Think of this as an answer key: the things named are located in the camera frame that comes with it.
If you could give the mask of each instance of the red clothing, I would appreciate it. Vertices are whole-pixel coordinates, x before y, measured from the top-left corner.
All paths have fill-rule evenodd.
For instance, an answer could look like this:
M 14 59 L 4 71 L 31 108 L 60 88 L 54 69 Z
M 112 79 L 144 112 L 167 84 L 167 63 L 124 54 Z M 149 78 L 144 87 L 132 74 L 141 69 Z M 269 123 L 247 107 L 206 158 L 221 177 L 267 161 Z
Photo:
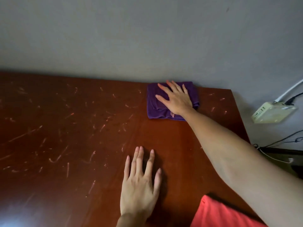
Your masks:
M 266 227 L 248 216 L 204 195 L 191 227 Z

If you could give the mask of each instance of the power strip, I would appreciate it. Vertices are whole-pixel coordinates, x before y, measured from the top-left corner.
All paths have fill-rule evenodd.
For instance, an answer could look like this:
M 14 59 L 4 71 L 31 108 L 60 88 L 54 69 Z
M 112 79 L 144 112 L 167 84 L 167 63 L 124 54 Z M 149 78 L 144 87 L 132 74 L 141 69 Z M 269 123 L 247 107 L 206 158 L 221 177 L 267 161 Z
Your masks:
M 253 115 L 254 123 L 278 123 L 293 113 L 297 107 L 285 102 L 266 102 Z

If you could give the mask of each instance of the brown tabletop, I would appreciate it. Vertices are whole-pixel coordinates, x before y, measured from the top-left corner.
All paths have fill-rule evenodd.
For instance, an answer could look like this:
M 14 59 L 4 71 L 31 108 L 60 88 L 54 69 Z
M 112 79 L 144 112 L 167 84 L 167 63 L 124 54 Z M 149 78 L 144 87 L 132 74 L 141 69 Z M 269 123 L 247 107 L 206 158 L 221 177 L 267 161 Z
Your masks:
M 0 73 L 0 225 L 115 226 L 126 156 L 136 146 L 145 162 L 154 149 L 154 173 L 163 170 L 148 225 L 189 226 L 209 193 L 256 217 L 186 122 L 148 119 L 146 87 Z M 199 112 L 248 141 L 231 90 L 199 87 L 199 97 Z

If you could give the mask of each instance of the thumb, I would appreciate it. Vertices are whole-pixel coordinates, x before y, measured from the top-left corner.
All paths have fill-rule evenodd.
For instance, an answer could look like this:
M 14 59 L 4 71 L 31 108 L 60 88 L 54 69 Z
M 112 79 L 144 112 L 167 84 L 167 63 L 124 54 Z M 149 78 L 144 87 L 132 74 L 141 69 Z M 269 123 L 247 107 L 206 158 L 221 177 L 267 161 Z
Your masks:
M 164 98 L 163 98 L 162 96 L 160 96 L 160 95 L 156 95 L 156 98 L 157 98 L 161 103 L 163 103 L 166 107 L 168 106 L 169 100 L 164 99 Z
M 158 169 L 157 173 L 156 173 L 156 176 L 154 178 L 154 196 L 156 198 L 158 198 L 159 196 L 159 192 L 160 192 L 160 185 L 161 185 L 161 180 L 162 180 L 162 176 L 161 176 L 161 168 Z

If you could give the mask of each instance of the wall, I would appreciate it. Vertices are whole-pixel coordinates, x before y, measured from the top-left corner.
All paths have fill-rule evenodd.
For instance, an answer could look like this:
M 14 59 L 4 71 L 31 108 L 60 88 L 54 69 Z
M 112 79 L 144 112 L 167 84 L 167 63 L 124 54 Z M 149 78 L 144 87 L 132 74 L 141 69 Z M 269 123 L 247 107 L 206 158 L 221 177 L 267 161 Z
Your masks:
M 303 109 L 281 124 L 250 119 L 302 79 L 302 7 L 303 0 L 0 0 L 0 67 L 229 88 L 251 142 L 267 145 L 303 129 Z M 302 97 L 296 102 L 303 106 Z M 303 142 L 280 147 L 303 150 Z

